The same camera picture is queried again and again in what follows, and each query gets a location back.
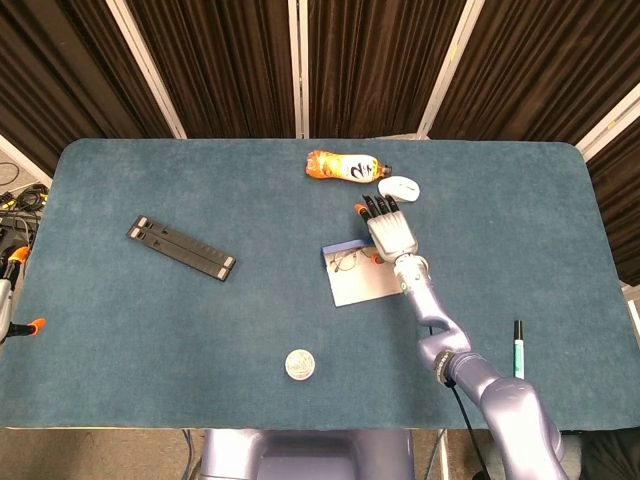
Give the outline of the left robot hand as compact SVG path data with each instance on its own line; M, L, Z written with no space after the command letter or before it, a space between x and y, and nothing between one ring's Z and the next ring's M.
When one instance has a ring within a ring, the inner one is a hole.
M12 320L13 296L21 268L30 254L28 246L8 250L8 256L1 258L1 344L11 337L36 336L46 326L44 317L36 318L28 324L16 324Z

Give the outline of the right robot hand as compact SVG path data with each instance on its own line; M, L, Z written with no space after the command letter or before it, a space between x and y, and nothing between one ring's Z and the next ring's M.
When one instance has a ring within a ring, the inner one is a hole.
M391 195L363 195L363 202L354 205L363 219L379 257L395 264L406 255L416 255L418 240L398 203Z

